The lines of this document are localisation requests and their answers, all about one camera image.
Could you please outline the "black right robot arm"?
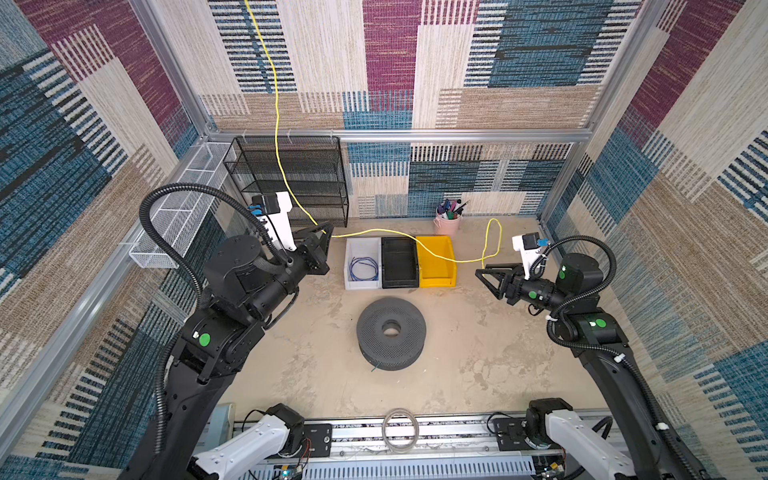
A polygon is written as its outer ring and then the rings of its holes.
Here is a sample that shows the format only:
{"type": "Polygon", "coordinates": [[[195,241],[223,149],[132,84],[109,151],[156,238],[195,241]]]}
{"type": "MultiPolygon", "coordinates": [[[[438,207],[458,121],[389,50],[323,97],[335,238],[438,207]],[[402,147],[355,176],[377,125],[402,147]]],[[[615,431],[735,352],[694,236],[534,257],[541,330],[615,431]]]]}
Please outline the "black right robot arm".
{"type": "Polygon", "coordinates": [[[499,300],[528,303],[546,315],[548,338],[571,351],[597,385],[626,453],[560,398],[530,402],[526,439],[558,446],[595,479],[707,479],[710,474],[678,434],[636,365],[628,337],[600,307],[617,273],[602,240],[574,235],[550,243],[536,233],[514,237],[518,263],[487,264],[476,277],[499,300]]]}

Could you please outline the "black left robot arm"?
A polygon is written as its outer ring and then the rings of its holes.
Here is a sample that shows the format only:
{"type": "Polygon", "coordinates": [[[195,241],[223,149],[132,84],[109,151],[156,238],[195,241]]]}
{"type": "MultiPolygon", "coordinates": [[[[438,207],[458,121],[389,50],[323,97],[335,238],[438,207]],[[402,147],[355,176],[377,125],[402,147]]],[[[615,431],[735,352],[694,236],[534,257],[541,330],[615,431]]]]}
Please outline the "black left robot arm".
{"type": "Polygon", "coordinates": [[[145,233],[187,273],[197,305],[161,354],[155,372],[156,416],[123,479],[238,479],[271,456],[292,458],[304,444],[304,418],[284,404],[269,408],[246,432],[208,451],[194,451],[217,403],[250,352],[281,319],[277,307],[297,300],[300,282],[329,271],[330,223],[302,230],[295,250],[277,248],[268,222],[231,196],[196,183],[172,183],[151,191],[139,207],[145,233]],[[172,193],[195,192],[230,205],[255,228],[226,240],[199,278],[156,230],[153,205],[172,193]]]}

